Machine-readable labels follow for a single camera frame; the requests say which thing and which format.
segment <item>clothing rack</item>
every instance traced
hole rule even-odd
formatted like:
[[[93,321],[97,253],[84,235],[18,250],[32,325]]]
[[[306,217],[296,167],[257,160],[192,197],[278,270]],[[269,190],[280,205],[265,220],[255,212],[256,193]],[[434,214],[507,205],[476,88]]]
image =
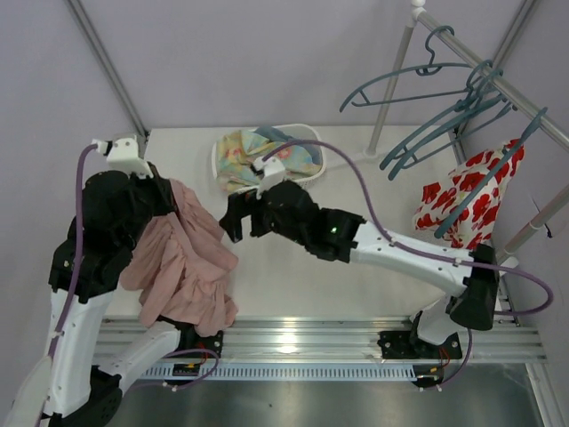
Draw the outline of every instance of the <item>clothing rack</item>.
[[[412,0],[411,19],[405,25],[405,31],[401,38],[393,71],[402,68],[407,54],[407,48],[411,42],[411,37],[417,22],[425,26],[429,31],[440,28],[441,24],[425,11],[423,6],[425,0]],[[454,53],[462,60],[469,64],[472,68],[478,66],[482,62],[482,58],[470,50],[461,40],[453,36],[449,31],[437,31],[435,34],[444,44],[446,44]],[[478,74],[487,77],[494,71],[493,68],[486,66],[480,67]],[[383,95],[383,101],[391,101],[397,86],[398,76],[392,76],[388,80],[388,85]],[[516,87],[508,80],[501,76],[495,76],[490,79],[492,84],[500,91],[519,111],[522,111],[528,118],[534,119],[540,112],[532,101],[526,98]],[[380,139],[381,131],[385,125],[385,120],[389,111],[389,104],[381,104],[380,112],[373,128],[372,139],[367,147],[365,154],[367,157],[375,157],[377,153],[377,144]],[[563,149],[569,152],[569,134],[561,129],[549,116],[541,116],[540,128],[553,141],[559,144]],[[565,186],[553,199],[543,207],[543,209],[535,215],[505,246],[497,253],[498,263],[503,263],[511,255],[527,241],[535,232],[541,229],[544,224],[553,217],[559,210],[569,203],[569,185]]]

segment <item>white basket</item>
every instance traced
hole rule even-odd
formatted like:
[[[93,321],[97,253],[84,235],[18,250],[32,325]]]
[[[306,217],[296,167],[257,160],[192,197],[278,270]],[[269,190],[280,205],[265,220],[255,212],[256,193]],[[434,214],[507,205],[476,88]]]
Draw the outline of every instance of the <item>white basket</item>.
[[[317,130],[312,126],[303,125],[303,124],[294,124],[294,125],[279,125],[279,126],[273,126],[273,127],[281,130],[282,132],[286,133],[287,135],[292,136],[296,140],[320,141],[320,135],[318,134]],[[317,152],[320,155],[320,158],[322,159],[322,167],[320,168],[320,171],[317,174],[312,175],[312,176],[308,176],[306,178],[299,178],[297,180],[294,180],[294,182],[299,184],[302,188],[308,189],[324,173],[324,170],[326,169],[326,154],[325,154],[325,151],[322,149],[322,147],[317,147],[314,145],[304,145],[303,147],[305,149],[307,149],[311,154],[314,152]],[[218,170],[217,170],[217,142],[215,144],[213,144],[213,149],[212,149],[212,172],[213,172],[213,179],[217,180],[217,174],[218,174]],[[247,186],[247,187],[242,187],[242,188],[238,189],[237,191],[247,191],[249,189],[256,189],[257,187],[259,187],[259,186],[258,185],[251,185],[251,186]]]

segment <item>gray floor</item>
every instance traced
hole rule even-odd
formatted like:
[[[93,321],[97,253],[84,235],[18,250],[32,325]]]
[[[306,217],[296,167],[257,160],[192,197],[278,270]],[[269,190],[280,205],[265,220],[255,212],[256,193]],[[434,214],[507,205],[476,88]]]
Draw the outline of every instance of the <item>gray floor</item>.
[[[409,383],[205,382],[127,393],[110,427],[542,426],[523,366],[471,366],[442,392]]]

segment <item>red and white floral cloth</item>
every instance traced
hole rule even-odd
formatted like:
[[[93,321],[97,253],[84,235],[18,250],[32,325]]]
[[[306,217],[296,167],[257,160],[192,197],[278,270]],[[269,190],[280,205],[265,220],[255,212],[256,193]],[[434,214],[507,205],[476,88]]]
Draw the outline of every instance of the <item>red and white floral cloth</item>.
[[[451,171],[446,180],[423,187],[421,206],[413,217],[415,229],[436,230],[502,159],[504,149],[510,149],[517,141],[511,140],[505,142],[500,149],[489,149],[478,153]],[[480,190],[453,226],[443,235],[444,240],[452,242],[452,247],[475,249],[479,243],[490,239],[508,182],[516,174],[517,164],[524,155],[522,146]]]

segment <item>white table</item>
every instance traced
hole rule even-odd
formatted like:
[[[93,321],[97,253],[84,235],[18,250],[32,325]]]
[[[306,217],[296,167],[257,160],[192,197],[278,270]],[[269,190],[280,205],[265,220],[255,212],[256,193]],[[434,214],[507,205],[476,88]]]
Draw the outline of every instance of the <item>white table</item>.
[[[323,141],[351,154],[362,152],[372,126],[317,126]],[[387,151],[416,126],[386,126],[379,150]],[[192,188],[202,205],[216,218],[227,208],[227,195],[212,177],[212,145],[232,128],[154,129],[146,159],[164,177],[176,178]],[[437,143],[448,142],[448,136]],[[328,153],[331,161],[337,159]],[[388,181],[387,171],[360,162],[378,217],[390,230],[434,241],[432,233],[415,231],[411,219],[421,201],[422,186],[438,181],[456,166],[452,149],[402,171]],[[335,207],[369,218],[362,191],[347,167],[326,171],[310,195],[322,207]],[[440,291],[406,275],[379,267],[320,261],[303,247],[275,235],[248,237],[227,243],[239,257],[229,293],[239,307],[238,318],[363,319],[399,317],[414,313],[441,296]],[[139,313],[138,293],[119,287],[109,317],[133,318]]]

